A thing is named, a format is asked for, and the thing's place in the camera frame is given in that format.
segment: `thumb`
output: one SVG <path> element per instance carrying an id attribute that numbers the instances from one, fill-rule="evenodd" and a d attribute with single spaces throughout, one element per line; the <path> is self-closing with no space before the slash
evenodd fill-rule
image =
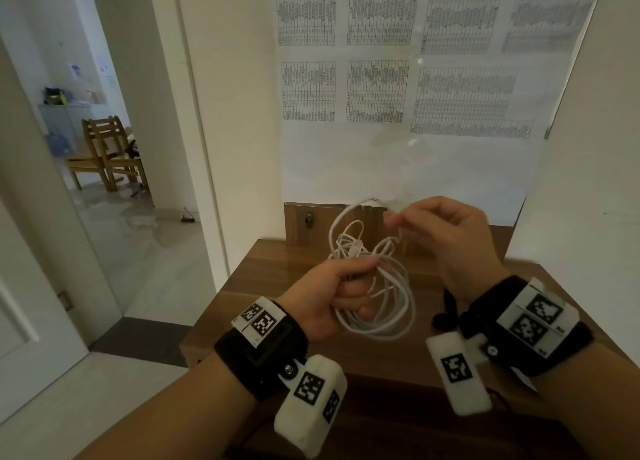
<path id="1" fill-rule="evenodd" d="M 411 225 L 411 229 L 425 238 L 423 241 L 430 245 L 446 240 L 455 230 L 455 226 L 426 210 L 407 207 L 402 211 L 402 215 Z"/>
<path id="2" fill-rule="evenodd" d="M 362 274 L 373 270 L 380 262 L 379 256 L 367 256 L 366 258 L 343 258 L 340 260 L 330 260 L 332 272 L 345 278 L 349 275 Z"/>

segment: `black strap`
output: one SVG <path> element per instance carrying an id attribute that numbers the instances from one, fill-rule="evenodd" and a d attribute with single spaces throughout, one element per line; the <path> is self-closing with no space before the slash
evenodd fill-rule
<path id="1" fill-rule="evenodd" d="M 544 358 L 531 350 L 520 339 L 496 323 L 507 307 L 516 299 L 518 294 L 527 286 L 527 281 L 519 276 L 505 278 L 491 290 L 471 303 L 469 310 L 460 316 L 460 331 L 469 338 L 477 333 L 483 333 L 488 344 L 492 345 L 489 359 L 504 367 L 516 367 L 524 375 L 533 377 L 555 367 L 578 351 L 587 347 L 593 341 L 593 332 L 583 322 L 579 322 L 564 338 L 555 351 Z"/>
<path id="2" fill-rule="evenodd" d="M 278 374 L 284 373 L 285 366 L 293 366 L 293 359 L 304 364 L 308 344 L 307 335 L 287 314 L 258 347 L 231 329 L 220 337 L 214 349 L 247 391 L 262 401 L 285 388 Z"/>

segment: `person's right hand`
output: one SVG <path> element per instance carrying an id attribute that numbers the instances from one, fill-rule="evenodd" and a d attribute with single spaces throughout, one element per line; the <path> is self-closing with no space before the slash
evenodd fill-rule
<path id="1" fill-rule="evenodd" d="M 385 212 L 389 230 L 432 252 L 440 276 L 455 298 L 473 301 L 510 276 L 493 246 L 484 212 L 446 197 L 431 197 L 400 213 Z"/>

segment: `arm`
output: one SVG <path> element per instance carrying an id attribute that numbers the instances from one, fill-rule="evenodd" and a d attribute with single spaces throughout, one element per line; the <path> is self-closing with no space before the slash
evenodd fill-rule
<path id="1" fill-rule="evenodd" d="M 370 314 L 366 293 L 377 264 L 377 257 L 324 262 L 276 301 L 309 342 L 322 342 L 340 330 L 332 307 Z M 345 281 L 348 276 L 355 279 Z M 76 460 L 219 458 L 256 405 L 213 353 L 112 426 Z"/>
<path id="2" fill-rule="evenodd" d="M 436 257 L 445 286 L 473 301 L 510 273 L 502 266 L 482 211 L 446 197 L 385 213 L 391 230 L 425 246 Z M 640 370 L 593 343 L 535 377 L 540 395 L 595 459 L 640 458 Z"/>

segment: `door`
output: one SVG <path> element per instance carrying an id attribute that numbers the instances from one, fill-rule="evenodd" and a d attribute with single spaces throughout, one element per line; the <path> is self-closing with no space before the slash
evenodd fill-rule
<path id="1" fill-rule="evenodd" d="M 87 353 L 0 200 L 0 423 Z"/>

